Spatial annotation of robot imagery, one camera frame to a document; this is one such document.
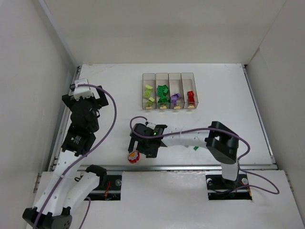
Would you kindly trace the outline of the red rectangular brick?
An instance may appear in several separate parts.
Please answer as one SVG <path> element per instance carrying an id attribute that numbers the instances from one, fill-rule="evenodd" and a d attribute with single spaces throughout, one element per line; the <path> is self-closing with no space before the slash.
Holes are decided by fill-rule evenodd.
<path id="1" fill-rule="evenodd" d="M 157 86 L 157 96 L 167 95 L 169 92 L 167 85 L 159 85 Z"/>

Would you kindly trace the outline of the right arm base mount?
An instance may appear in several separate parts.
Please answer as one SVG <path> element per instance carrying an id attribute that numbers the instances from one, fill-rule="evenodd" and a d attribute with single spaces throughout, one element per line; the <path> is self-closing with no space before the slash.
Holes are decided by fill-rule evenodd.
<path id="1" fill-rule="evenodd" d="M 209 200 L 252 200 L 246 174 L 239 174 L 235 181 L 227 180 L 220 174 L 205 176 Z"/>

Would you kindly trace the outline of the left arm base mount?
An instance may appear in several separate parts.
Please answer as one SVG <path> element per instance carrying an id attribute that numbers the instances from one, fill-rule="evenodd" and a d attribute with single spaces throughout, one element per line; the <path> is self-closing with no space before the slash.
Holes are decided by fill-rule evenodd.
<path id="1" fill-rule="evenodd" d="M 100 177 L 99 185 L 91 191 L 87 197 L 92 201 L 119 201 L 121 200 L 122 175 L 108 174 L 107 169 L 90 165 L 78 177 L 74 178 L 75 182 L 79 182 L 85 172 L 93 172 Z"/>

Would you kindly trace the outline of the red long brick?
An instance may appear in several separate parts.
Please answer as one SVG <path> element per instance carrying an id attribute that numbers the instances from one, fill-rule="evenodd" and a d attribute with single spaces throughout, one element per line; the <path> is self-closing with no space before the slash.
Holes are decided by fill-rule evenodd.
<path id="1" fill-rule="evenodd" d="M 193 91 L 188 91 L 187 92 L 187 97 L 188 97 L 188 105 L 195 107 L 194 92 Z"/>

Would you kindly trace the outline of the red flower brick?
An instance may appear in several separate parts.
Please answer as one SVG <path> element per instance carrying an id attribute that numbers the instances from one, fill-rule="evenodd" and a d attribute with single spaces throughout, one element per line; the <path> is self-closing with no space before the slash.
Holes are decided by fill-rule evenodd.
<path id="1" fill-rule="evenodd" d="M 138 151 L 133 151 L 129 153 L 127 159 L 131 164 L 137 163 L 140 159 L 140 153 Z"/>

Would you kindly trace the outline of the lime and green brick stack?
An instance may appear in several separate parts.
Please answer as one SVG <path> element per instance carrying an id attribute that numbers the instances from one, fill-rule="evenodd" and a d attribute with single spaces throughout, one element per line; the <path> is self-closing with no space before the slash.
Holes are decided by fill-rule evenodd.
<path id="1" fill-rule="evenodd" d="M 153 97 L 149 97 L 147 102 L 146 102 L 146 105 L 147 106 L 153 106 L 154 102 L 155 102 L 155 99 Z"/>

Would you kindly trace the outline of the lime arch green brick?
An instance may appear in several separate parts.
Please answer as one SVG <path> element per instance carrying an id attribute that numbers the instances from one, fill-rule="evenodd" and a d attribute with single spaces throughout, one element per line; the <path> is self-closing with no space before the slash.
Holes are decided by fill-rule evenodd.
<path id="1" fill-rule="evenodd" d="M 149 97 L 151 97 L 152 92 L 153 92 L 153 89 L 152 89 L 152 90 L 146 90 L 146 89 L 145 89 L 145 91 L 144 91 L 144 93 L 143 93 L 143 97 L 144 97 L 145 99 L 148 99 Z"/>

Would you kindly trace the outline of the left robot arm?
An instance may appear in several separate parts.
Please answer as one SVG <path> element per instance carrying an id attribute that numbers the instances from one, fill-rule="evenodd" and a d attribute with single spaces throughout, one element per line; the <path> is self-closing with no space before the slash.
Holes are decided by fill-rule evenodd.
<path id="1" fill-rule="evenodd" d="M 23 219 L 34 229 L 68 229 L 72 215 L 87 195 L 107 177 L 106 169 L 91 165 L 75 183 L 75 176 L 96 139 L 99 130 L 99 110 L 107 106 L 108 100 L 101 86 L 93 93 L 94 85 L 76 83 L 72 95 L 62 96 L 71 111 L 71 124 L 61 146 L 52 178 L 40 199 L 33 207 L 23 212 Z"/>

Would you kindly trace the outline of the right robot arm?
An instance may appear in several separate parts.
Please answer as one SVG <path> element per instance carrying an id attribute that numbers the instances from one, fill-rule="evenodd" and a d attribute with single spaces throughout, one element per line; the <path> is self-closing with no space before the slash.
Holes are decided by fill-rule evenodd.
<path id="1" fill-rule="evenodd" d="M 238 136 L 220 122 L 213 121 L 206 130 L 183 130 L 168 125 L 149 122 L 137 123 L 130 132 L 128 152 L 137 151 L 147 158 L 156 158 L 160 147 L 198 146 L 206 148 L 221 164 L 222 178 L 236 181 L 238 178 Z"/>

